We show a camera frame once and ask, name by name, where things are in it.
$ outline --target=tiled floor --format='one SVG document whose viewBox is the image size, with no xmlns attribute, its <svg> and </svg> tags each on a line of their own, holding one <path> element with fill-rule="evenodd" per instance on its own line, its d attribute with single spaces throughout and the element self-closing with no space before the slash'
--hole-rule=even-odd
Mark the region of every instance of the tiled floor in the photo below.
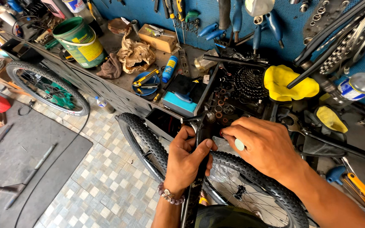
<svg viewBox="0 0 365 228">
<path fill-rule="evenodd" d="M 5 90 L 22 103 L 30 97 Z M 89 121 L 80 133 L 93 142 L 79 166 L 39 218 L 36 228 L 149 228 L 159 194 L 158 183 L 123 136 L 114 116 L 89 97 Z M 86 117 L 74 117 L 36 102 L 33 109 L 78 132 Z M 161 140 L 166 149 L 167 141 Z"/>
</svg>

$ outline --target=beaded bracelet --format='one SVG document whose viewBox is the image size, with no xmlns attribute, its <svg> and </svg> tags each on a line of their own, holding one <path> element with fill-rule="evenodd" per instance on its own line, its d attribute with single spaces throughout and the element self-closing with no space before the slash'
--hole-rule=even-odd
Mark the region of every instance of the beaded bracelet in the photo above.
<svg viewBox="0 0 365 228">
<path fill-rule="evenodd" d="M 174 199 L 175 195 L 171 194 L 168 189 L 164 189 L 164 182 L 161 182 L 157 189 L 159 190 L 159 195 L 171 204 L 180 205 L 184 203 L 185 195 L 182 195 L 180 199 Z"/>
</svg>

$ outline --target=paint bucket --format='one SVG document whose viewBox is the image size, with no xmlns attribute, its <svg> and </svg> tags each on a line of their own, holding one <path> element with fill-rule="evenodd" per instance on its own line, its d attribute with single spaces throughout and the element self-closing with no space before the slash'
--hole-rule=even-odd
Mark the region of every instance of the paint bucket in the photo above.
<svg viewBox="0 0 365 228">
<path fill-rule="evenodd" d="M 53 36 L 84 68 L 100 65 L 107 56 L 94 30 L 81 17 L 59 24 L 53 30 Z"/>
</svg>

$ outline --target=bicycle fork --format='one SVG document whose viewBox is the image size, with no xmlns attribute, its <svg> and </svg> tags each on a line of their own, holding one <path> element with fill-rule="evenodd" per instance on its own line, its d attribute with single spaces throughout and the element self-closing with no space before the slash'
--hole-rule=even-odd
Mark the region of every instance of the bicycle fork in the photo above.
<svg viewBox="0 0 365 228">
<path fill-rule="evenodd" d="M 195 131 L 195 145 L 191 153 L 205 139 L 212 138 L 212 123 L 215 121 L 215 114 L 211 111 L 204 111 L 200 115 L 189 118 L 181 118 L 181 123 L 190 124 Z M 197 218 L 197 211 L 201 197 L 202 183 L 205 178 L 206 164 L 209 154 L 202 160 L 198 168 L 194 182 L 185 190 L 185 202 L 182 208 L 181 227 L 194 228 Z"/>
</svg>

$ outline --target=blue pegboard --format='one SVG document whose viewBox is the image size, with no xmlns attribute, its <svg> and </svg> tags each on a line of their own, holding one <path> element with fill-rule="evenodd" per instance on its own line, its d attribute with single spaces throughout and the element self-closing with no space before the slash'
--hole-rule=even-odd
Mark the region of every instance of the blue pegboard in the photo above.
<svg viewBox="0 0 365 228">
<path fill-rule="evenodd" d="M 104 1 L 109 8 L 106 8 L 102 1 Z M 161 3 L 162 0 L 160 0 L 159 3 L 158 13 L 154 12 L 154 1 L 152 0 L 124 0 L 126 6 L 123 6 L 116 0 L 112 0 L 111 4 L 109 4 L 108 0 L 102 1 L 94 0 L 94 4 L 102 16 L 107 19 L 119 17 L 124 17 L 129 20 L 136 19 L 139 21 L 140 26 L 145 23 L 155 24 L 162 28 L 174 31 L 172 20 L 164 17 L 164 9 Z M 234 0 L 231 0 L 232 10 L 230 18 L 233 17 L 234 2 Z M 280 48 L 270 30 L 262 32 L 260 47 L 268 47 L 276 50 L 279 57 L 284 60 L 294 60 L 305 47 L 302 42 L 302 29 L 318 2 L 319 0 L 313 0 L 308 11 L 301 13 L 299 12 L 301 4 L 292 5 L 288 3 L 288 0 L 276 0 L 274 9 L 285 24 L 282 39 L 285 48 Z M 347 9 L 357 2 L 357 0 L 351 1 Z M 219 7 L 217 0 L 185 0 L 185 4 L 186 12 L 195 9 L 201 13 L 198 17 L 200 19 L 199 31 L 207 25 L 219 22 Z M 242 8 L 242 12 L 243 24 L 239 37 L 243 37 L 253 32 L 255 27 L 253 17 L 246 12 L 244 6 Z M 230 36 L 231 31 L 231 27 L 226 31 L 228 37 Z M 182 43 L 181 29 L 177 29 L 177 32 L 180 37 L 180 42 Z M 205 38 L 197 37 L 194 33 L 188 33 L 185 43 L 204 50 L 216 47 L 213 41 L 206 41 Z M 350 75 L 362 71 L 365 71 L 365 56 L 360 60 L 360 62 L 350 69 Z M 344 79 L 345 77 L 343 76 L 342 79 L 337 80 L 336 83 L 339 83 Z"/>
</svg>

